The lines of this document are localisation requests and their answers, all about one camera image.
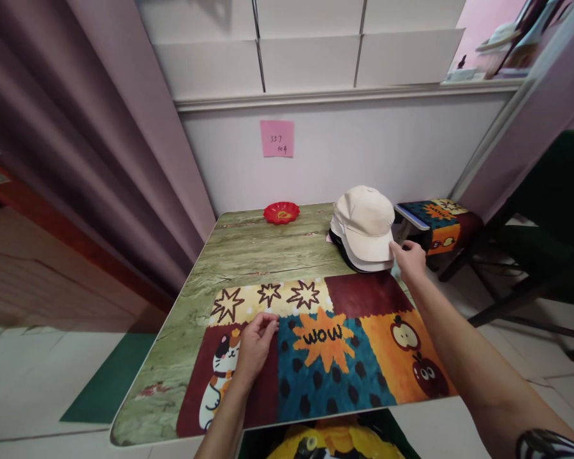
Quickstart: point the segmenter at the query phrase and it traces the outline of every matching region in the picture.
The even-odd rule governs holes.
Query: hat on shelf
[[[393,265],[389,243],[394,239],[394,219],[391,201],[374,188],[356,186],[334,205],[330,236],[340,238],[341,244],[336,245],[342,247],[341,254],[352,268],[354,265],[363,272],[386,270]]]

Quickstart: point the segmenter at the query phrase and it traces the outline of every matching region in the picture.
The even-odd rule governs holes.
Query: cartoon cat print
[[[206,386],[200,404],[200,427],[206,432],[215,417],[215,412],[228,389],[236,370],[238,351],[240,350],[240,330],[232,335],[223,335],[212,359],[213,375]]]

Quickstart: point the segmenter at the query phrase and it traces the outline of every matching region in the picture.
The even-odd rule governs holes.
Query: cap brim
[[[392,259],[389,243],[394,236],[389,231],[385,236],[368,237],[344,228],[344,234],[353,254],[364,261],[389,261]]]

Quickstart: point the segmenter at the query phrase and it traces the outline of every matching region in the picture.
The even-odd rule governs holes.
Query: forearm
[[[434,347],[492,456],[513,456],[519,435],[532,428],[553,430],[574,440],[566,423],[428,278],[417,278],[409,288]]]
[[[234,457],[242,431],[247,399],[251,391],[250,384],[236,378],[235,376],[225,393],[195,459]]]

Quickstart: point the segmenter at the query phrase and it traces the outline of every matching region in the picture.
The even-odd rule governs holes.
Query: white tile floor
[[[491,303],[468,269],[438,285],[467,317]],[[569,305],[538,301],[523,313],[574,328]],[[563,353],[574,340],[502,321],[479,330],[574,429],[574,363]],[[0,459],[193,457],[198,439],[114,448],[108,425],[59,422],[121,337],[50,328],[0,330]],[[421,457],[489,457],[460,398],[398,406],[392,412]]]

